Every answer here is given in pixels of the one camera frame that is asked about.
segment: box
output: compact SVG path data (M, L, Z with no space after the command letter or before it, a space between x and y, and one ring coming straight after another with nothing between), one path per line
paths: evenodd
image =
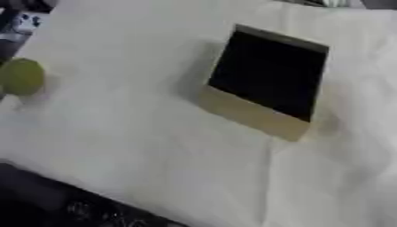
M199 104L213 114L296 141L309 128L328 50L236 25Z

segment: box side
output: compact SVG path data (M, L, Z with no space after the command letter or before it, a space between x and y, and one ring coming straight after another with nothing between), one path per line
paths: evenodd
M309 128L309 123L306 121L254 104L208 85L200 93L198 104L210 113L289 141L297 141Z

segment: white sheet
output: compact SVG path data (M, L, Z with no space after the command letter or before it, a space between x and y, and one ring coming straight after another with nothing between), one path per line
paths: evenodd
M397 13L272 3L247 22L331 47L314 127L273 156L264 226L396 226Z
M0 114L0 158L192 226L395 226L396 13L257 3L62 2L20 53L49 84ZM242 18L331 46L297 144L187 99Z

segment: green ball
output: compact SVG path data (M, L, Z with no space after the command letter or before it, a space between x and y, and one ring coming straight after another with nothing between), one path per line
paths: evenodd
M44 69L31 59L13 59L0 68L3 92L16 96L30 96L44 85Z

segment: dark floor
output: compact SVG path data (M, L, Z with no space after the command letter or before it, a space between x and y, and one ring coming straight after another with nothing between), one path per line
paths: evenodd
M397 0L362 0L370 9L395 9L397 10Z

